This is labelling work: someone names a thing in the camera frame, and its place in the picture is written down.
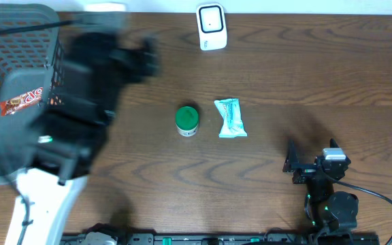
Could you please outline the green flushable wipes packet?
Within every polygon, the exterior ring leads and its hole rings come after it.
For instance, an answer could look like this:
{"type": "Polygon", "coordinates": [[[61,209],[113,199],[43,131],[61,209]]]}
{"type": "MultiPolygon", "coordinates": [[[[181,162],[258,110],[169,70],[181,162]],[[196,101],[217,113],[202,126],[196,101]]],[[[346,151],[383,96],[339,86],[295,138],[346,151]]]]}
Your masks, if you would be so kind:
{"type": "Polygon", "coordinates": [[[215,100],[219,114],[223,118],[223,125],[220,129],[219,138],[247,137],[242,121],[240,100],[236,98],[215,100]]]}

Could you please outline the red chocolate bar wrapper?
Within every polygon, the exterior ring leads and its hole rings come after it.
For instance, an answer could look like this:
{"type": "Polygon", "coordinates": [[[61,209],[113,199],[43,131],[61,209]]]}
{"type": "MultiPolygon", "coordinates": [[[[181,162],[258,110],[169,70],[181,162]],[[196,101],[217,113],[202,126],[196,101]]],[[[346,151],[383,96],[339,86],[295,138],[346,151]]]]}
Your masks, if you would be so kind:
{"type": "Polygon", "coordinates": [[[38,104],[42,100],[42,93],[43,88],[39,87],[17,97],[0,102],[1,116],[15,114],[20,110],[38,104]]]}

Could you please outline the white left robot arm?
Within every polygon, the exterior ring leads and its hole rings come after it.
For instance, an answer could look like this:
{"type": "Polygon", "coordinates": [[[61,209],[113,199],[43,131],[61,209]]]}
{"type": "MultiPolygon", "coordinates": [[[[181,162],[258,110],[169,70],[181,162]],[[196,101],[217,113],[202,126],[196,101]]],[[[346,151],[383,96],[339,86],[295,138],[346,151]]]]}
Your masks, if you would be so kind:
{"type": "Polygon", "coordinates": [[[121,90],[158,71],[156,41],[121,48],[114,33],[83,33],[63,60],[59,98],[28,126],[27,164],[12,180],[17,192],[7,244],[58,244],[93,162],[108,140],[121,90]]]}

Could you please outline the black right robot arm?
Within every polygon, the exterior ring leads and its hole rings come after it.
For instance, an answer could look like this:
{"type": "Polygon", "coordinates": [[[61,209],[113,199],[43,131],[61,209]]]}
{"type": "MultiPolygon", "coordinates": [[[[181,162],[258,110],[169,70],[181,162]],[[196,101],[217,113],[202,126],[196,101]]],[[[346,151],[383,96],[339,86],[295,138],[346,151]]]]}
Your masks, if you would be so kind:
{"type": "Polygon", "coordinates": [[[357,227],[357,196],[333,188],[333,184],[345,176],[350,164],[350,159],[333,139],[313,163],[300,163],[294,142],[288,143],[282,170],[292,173],[293,184],[306,185],[304,210],[314,227],[311,235],[314,243],[322,236],[348,234],[357,227]]]}

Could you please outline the white barcode scanner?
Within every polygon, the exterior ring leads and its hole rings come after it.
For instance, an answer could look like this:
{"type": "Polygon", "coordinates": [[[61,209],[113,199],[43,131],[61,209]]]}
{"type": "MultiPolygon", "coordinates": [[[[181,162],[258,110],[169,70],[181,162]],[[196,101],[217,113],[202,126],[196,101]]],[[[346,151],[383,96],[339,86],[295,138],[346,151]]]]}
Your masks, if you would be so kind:
{"type": "Polygon", "coordinates": [[[219,3],[200,5],[196,10],[200,49],[220,50],[227,45],[225,11],[219,3]]]}

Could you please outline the grey plastic shopping basket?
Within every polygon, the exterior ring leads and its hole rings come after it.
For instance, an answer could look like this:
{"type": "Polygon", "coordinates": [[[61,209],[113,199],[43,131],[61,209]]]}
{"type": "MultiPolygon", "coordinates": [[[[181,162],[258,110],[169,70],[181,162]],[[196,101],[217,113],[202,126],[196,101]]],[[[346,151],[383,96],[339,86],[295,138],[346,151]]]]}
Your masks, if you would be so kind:
{"type": "Polygon", "coordinates": [[[49,102],[50,90],[61,83],[64,73],[60,63],[64,49],[58,28],[24,33],[2,34],[3,30],[45,25],[59,21],[57,13],[40,4],[0,4],[0,104],[16,96],[44,91],[41,101],[9,115],[0,106],[0,185],[5,176],[33,160],[38,134],[31,123],[49,102]]]}

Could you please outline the green lid white jar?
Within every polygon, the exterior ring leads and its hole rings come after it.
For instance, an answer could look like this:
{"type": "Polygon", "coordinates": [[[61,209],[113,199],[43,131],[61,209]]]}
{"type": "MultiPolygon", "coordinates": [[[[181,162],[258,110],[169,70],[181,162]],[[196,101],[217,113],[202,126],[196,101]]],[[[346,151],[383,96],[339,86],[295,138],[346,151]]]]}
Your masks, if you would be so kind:
{"type": "Polygon", "coordinates": [[[191,137],[199,128],[199,113],[191,106],[183,106],[177,110],[175,122],[181,136],[191,137]]]}

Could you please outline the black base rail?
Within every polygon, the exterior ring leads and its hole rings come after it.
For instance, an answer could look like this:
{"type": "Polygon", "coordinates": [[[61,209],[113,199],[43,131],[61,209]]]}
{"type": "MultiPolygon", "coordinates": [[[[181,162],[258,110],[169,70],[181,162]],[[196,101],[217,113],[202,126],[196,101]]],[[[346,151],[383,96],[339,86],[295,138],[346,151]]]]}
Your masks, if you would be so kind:
{"type": "Polygon", "coordinates": [[[116,237],[99,232],[83,233],[80,235],[64,235],[60,245],[78,244],[126,244],[126,245],[236,245],[236,244],[311,244],[312,238],[306,235],[271,231],[266,234],[246,235],[173,235],[152,233],[130,233],[116,237]]]}

